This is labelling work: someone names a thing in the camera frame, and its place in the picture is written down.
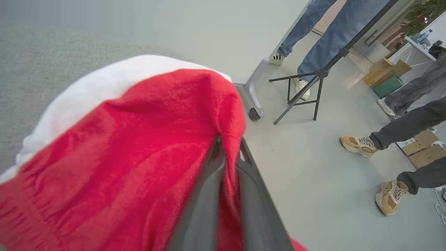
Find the person legs in blue jeans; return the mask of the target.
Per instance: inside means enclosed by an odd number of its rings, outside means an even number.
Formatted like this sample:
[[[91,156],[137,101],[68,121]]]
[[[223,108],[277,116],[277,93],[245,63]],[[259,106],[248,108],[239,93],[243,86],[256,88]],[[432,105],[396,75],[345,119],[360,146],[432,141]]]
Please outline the person legs in blue jeans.
[[[287,57],[337,0],[311,0],[305,13],[277,52]],[[297,74],[313,73],[324,67],[339,50],[389,2],[389,0],[347,0],[317,43],[304,57]]]

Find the white box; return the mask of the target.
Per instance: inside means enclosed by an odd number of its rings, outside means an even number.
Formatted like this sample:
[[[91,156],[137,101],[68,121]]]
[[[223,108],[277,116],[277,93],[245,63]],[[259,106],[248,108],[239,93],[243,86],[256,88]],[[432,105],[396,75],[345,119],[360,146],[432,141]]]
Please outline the white box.
[[[362,52],[362,56],[367,58],[371,63],[375,64],[390,53],[390,50],[388,50],[384,45],[375,41]]]

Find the beige sneaker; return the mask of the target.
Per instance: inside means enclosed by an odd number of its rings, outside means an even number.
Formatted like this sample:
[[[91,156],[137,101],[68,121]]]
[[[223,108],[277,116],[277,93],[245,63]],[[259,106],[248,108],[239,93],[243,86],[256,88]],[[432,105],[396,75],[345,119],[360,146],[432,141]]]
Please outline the beige sneaker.
[[[358,153],[365,158],[370,158],[378,151],[368,136],[354,137],[351,135],[344,135],[340,138],[340,141],[345,150],[352,153]]]
[[[375,203],[385,216],[391,216],[396,213],[401,199],[409,194],[408,186],[402,181],[382,182]]]

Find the grey fabric table cover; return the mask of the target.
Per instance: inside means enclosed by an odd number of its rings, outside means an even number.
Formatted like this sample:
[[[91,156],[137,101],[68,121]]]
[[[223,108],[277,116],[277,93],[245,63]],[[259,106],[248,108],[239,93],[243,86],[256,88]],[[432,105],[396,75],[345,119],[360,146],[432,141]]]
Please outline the grey fabric table cover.
[[[191,61],[163,47],[41,24],[0,21],[0,174],[15,164],[54,98],[84,75],[133,56]]]

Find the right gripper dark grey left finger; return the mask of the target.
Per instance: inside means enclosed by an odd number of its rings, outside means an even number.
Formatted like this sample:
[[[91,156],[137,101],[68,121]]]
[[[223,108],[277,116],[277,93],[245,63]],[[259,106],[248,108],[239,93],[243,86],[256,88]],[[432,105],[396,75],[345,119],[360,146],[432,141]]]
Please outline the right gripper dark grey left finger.
[[[199,170],[166,251],[216,251],[220,189],[226,153],[221,135],[214,138]]]

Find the brown cardboard box with label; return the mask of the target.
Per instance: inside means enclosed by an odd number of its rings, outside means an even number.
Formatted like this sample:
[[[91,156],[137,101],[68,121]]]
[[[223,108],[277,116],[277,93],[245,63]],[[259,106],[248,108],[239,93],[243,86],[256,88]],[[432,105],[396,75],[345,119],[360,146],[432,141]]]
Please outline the brown cardboard box with label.
[[[428,129],[406,141],[396,142],[396,144],[406,156],[411,156],[430,147],[432,143],[438,140],[439,138],[436,136],[436,134],[432,130]]]

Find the grey metal frame post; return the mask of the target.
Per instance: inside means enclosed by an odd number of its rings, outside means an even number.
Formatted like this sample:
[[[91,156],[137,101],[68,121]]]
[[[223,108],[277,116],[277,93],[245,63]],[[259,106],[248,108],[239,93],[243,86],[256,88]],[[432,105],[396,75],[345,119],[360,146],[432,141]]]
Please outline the grey metal frame post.
[[[251,108],[248,112],[248,117],[252,121],[258,121],[265,116],[255,88],[263,71],[269,65],[269,62],[270,62],[269,58],[264,58],[263,60],[261,60],[258,67],[255,69],[255,71],[252,73],[252,75],[245,84],[234,83],[236,87],[243,88],[251,104],[253,105],[253,108]]]

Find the white side table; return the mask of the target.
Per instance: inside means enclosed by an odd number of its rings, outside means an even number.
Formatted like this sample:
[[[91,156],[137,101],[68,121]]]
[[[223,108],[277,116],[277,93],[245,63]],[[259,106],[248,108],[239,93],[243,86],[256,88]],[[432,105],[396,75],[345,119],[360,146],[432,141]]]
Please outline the white side table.
[[[392,63],[401,60],[408,64],[412,69],[416,69],[419,67],[430,66],[437,60],[426,48],[417,44],[411,38],[405,37],[403,41],[406,44],[389,57],[389,60]]]

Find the person leg in light grey trousers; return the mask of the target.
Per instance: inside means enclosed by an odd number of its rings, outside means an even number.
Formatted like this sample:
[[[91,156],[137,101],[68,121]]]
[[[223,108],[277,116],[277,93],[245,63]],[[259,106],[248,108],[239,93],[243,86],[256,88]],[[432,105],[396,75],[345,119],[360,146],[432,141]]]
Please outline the person leg in light grey trousers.
[[[422,96],[446,83],[446,53],[439,57],[420,77],[414,78],[385,97],[385,103],[395,114],[402,116]]]

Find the red and white basketball jersey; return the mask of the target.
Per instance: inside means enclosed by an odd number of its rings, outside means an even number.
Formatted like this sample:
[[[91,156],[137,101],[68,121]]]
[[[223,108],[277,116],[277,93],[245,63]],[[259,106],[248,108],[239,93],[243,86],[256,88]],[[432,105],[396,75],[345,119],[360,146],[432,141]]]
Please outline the red and white basketball jersey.
[[[56,97],[0,175],[8,251],[166,251],[214,138],[226,153],[216,251],[244,251],[231,78],[158,55],[115,62]]]

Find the green potted plant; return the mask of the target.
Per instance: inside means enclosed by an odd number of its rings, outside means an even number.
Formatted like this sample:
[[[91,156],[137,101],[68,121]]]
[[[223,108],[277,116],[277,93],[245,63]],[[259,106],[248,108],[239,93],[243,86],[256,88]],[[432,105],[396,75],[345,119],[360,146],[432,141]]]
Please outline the green potted plant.
[[[446,0],[429,0],[415,4],[401,23],[401,33],[412,36],[422,31],[430,22],[446,10]]]

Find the black tripod stand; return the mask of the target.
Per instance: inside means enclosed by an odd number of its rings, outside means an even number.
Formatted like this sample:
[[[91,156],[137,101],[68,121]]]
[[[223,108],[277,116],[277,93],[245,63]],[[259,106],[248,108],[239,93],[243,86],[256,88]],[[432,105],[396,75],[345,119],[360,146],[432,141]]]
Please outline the black tripod stand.
[[[306,73],[306,74],[300,74],[300,75],[296,75],[296,76],[287,76],[287,77],[282,77],[282,78],[270,79],[269,82],[271,82],[271,83],[275,82],[275,81],[283,81],[283,80],[289,81],[288,82],[288,94],[287,94],[288,108],[279,116],[279,118],[276,119],[276,121],[274,121],[274,124],[278,124],[279,121],[291,110],[291,108],[293,108],[293,106],[306,105],[306,104],[312,104],[312,103],[316,104],[315,110],[314,110],[314,117],[313,117],[313,120],[315,121],[317,118],[317,111],[318,111],[319,101],[320,101],[320,97],[321,97],[322,83],[323,83],[324,78],[326,78],[328,76],[330,68],[333,67],[333,65],[336,64],[336,62],[338,62],[339,59],[347,56],[349,53],[349,49],[352,48],[352,46],[354,46],[355,43],[357,43],[357,41],[361,37],[363,37],[363,35],[365,35],[365,33],[367,33],[368,30],[370,30],[371,27],[373,27],[373,25],[376,24],[377,21],[379,21],[379,19],[381,19],[381,17],[384,16],[384,14],[386,14],[386,12],[389,11],[389,9],[392,8],[392,6],[395,5],[395,3],[397,1],[398,0],[389,0],[389,2],[376,14],[376,16],[374,16],[373,19],[371,19],[368,22],[368,24],[366,24],[365,27],[363,27],[362,30],[360,32],[358,32],[358,34],[355,35],[355,37],[352,38],[352,40],[350,40],[349,43],[347,43],[346,46],[341,48],[339,50],[338,54],[336,54],[336,56],[334,56],[333,59],[331,59],[330,62],[328,62],[328,64],[325,65],[325,67],[320,68],[319,70],[317,70],[314,73]],[[309,81],[309,83],[301,91],[299,91],[292,99],[290,99],[291,80],[295,79],[295,78],[304,77],[304,76],[313,76],[313,78],[311,81]],[[319,88],[317,91],[317,99],[313,100],[313,101],[298,103],[298,101],[303,97],[305,92],[307,92],[317,82],[319,82]]]

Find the white shoe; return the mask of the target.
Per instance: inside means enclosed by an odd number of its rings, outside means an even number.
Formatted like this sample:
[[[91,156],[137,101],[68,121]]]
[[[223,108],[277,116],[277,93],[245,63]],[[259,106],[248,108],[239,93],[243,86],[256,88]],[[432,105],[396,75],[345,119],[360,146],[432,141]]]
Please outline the white shoe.
[[[378,99],[377,104],[392,121],[401,117],[400,115],[395,114],[394,111],[390,109],[388,105],[386,105],[385,98]]]

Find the plain brown cardboard box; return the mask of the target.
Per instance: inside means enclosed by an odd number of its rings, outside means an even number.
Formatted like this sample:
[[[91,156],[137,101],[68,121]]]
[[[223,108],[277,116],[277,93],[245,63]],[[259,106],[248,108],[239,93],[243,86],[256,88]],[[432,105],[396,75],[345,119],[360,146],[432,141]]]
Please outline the plain brown cardboard box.
[[[408,156],[408,159],[411,161],[414,167],[419,169],[443,157],[446,157],[446,151],[443,149],[443,147],[441,145],[433,145],[422,151],[414,153],[411,156]]]

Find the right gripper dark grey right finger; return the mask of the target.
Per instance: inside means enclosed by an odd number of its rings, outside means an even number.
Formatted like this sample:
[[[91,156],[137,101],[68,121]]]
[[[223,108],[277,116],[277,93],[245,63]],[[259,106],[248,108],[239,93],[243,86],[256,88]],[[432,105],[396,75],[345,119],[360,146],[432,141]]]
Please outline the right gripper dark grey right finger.
[[[295,251],[244,138],[236,171],[244,251]]]

